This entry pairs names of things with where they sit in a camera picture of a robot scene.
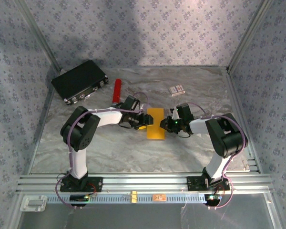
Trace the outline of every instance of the small white box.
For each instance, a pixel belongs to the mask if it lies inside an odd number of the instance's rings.
[[[170,87],[168,90],[170,91],[172,96],[185,93],[185,90],[183,89],[182,85],[180,85],[180,84],[177,86],[174,86],[174,87]]]

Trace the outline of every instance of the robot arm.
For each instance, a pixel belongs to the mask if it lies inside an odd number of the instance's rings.
[[[87,113],[79,120],[79,123],[71,132],[70,145],[73,151],[70,154],[70,166],[72,167],[70,174],[73,178],[81,180],[88,175],[86,148],[92,141],[97,127],[109,124],[129,123],[130,127],[138,129],[143,125],[153,124],[153,118],[148,114],[128,112],[134,111],[138,104],[140,104],[139,100],[128,96],[124,103],[120,103],[116,107],[109,107],[108,111],[105,112],[87,110],[83,106],[75,109],[61,129],[61,136],[64,143],[67,144],[71,126],[81,115]]]
[[[242,147],[243,139],[239,129],[229,120],[236,123],[232,114],[222,118],[195,119],[188,104],[181,104],[171,109],[172,116],[161,121],[160,127],[170,133],[178,134],[181,130],[192,134],[209,134],[215,150],[209,164],[203,169],[199,179],[191,184],[195,189],[209,189],[223,181],[222,172],[230,157]],[[248,140],[245,136],[245,147]]]

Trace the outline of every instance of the blue floral wall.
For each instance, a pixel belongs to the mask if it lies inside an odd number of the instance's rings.
[[[286,217],[286,0],[275,1],[233,77]]]
[[[0,228],[30,164],[54,76],[17,7],[0,0]]]
[[[26,0],[62,68],[227,66],[261,0]]]

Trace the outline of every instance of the black mounting plate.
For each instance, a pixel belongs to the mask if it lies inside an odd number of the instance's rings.
[[[81,179],[76,179],[71,175],[62,179],[61,192],[101,192],[103,177],[89,177],[88,174]]]
[[[188,191],[208,191],[214,190],[220,186],[224,189],[224,191],[230,190],[229,181],[226,178],[210,184],[209,186],[206,184],[206,180],[202,176],[186,177],[186,182]]]

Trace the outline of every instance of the orange label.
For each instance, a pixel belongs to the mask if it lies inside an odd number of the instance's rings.
[[[166,194],[153,194],[153,201],[165,202],[166,201]]]

